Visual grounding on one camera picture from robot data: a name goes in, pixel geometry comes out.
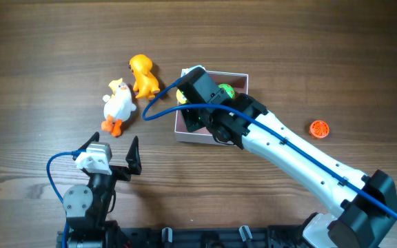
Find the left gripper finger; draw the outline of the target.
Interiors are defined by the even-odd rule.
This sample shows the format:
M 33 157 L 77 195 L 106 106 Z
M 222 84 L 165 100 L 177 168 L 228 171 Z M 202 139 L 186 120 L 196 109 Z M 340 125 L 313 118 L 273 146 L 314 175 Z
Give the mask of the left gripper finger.
M 140 175 L 141 174 L 141 159 L 139 155 L 139 138 L 135 136 L 132 140 L 132 144 L 128 150 L 127 156 L 125 157 L 128 163 L 128 169 L 130 174 Z
M 75 161 L 79 154 L 88 148 L 88 145 L 92 142 L 99 142 L 99 132 L 95 132 L 78 150 L 73 153 L 72 159 Z

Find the wooden rattle drum toy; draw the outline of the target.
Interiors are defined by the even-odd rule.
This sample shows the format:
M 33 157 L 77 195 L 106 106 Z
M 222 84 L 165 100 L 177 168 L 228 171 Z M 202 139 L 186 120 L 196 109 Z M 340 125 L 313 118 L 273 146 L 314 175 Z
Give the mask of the wooden rattle drum toy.
M 180 90 L 176 91 L 176 99 L 181 105 L 187 103 L 187 99 L 185 98 L 185 96 L 183 95 L 182 91 L 180 91 Z

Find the green patterned ball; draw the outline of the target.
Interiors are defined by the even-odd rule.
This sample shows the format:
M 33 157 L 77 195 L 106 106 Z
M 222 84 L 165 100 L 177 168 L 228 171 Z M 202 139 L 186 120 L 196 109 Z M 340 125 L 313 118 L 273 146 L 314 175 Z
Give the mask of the green patterned ball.
M 226 84 L 226 83 L 222 83 L 222 84 L 219 84 L 218 86 L 219 86 L 221 89 L 225 90 L 226 93 L 227 93 L 232 99 L 235 99 L 235 97 L 236 97 L 236 91 L 235 91 L 235 89 L 234 89 L 231 85 Z

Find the white plush duck toy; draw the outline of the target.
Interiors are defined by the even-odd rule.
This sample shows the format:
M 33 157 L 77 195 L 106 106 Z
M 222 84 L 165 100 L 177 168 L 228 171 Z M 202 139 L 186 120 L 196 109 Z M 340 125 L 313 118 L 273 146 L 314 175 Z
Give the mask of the white plush duck toy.
M 130 118 L 131 112 L 136 110 L 136 105 L 132 102 L 129 86 L 122 78 L 111 81 L 108 86 L 112 90 L 112 95 L 103 96 L 105 120 L 101 124 L 101 129 L 118 137 L 122 134 L 122 123 Z

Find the orange plastic dinosaur toy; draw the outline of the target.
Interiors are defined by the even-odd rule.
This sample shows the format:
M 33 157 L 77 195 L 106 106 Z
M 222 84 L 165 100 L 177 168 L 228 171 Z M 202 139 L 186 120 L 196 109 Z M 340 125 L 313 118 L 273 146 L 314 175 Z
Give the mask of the orange plastic dinosaur toy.
M 133 91 L 136 92 L 137 99 L 146 98 L 151 101 L 160 92 L 159 82 L 151 73 L 152 66 L 151 59 L 144 54 L 135 55 L 129 61 L 128 67 L 135 78 Z

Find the orange ribbed round toy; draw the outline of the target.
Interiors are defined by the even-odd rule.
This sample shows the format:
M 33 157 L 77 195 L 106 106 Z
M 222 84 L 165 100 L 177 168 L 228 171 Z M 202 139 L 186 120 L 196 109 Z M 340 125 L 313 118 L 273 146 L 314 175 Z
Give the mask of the orange ribbed round toy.
M 309 133 L 313 138 L 322 139 L 329 134 L 329 125 L 322 120 L 316 120 L 309 126 Z

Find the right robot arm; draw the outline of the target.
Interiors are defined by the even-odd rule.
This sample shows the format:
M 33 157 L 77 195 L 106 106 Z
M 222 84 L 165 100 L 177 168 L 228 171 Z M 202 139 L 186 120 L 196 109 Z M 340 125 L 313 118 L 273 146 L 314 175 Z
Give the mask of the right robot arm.
M 184 69 L 176 87 L 186 128 L 205 128 L 217 143 L 235 145 L 271 162 L 327 209 L 299 228 L 295 243 L 310 247 L 377 247 L 397 221 L 394 181 L 372 176 L 326 155 L 287 129 L 253 97 L 230 96 L 203 67 Z

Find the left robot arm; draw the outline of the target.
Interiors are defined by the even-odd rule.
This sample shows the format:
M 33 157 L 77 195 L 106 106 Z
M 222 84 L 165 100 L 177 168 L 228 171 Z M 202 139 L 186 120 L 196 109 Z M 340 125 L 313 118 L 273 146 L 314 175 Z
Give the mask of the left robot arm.
M 118 222 L 107 220 L 116 202 L 116 183 L 128 182 L 141 173 L 139 138 L 134 137 L 125 161 L 126 167 L 111 165 L 112 150 L 99 141 L 99 133 L 80 147 L 73 160 L 89 177 L 86 185 L 75 185 L 64 194 L 63 208 L 68 229 L 62 234 L 66 247 L 131 247 Z

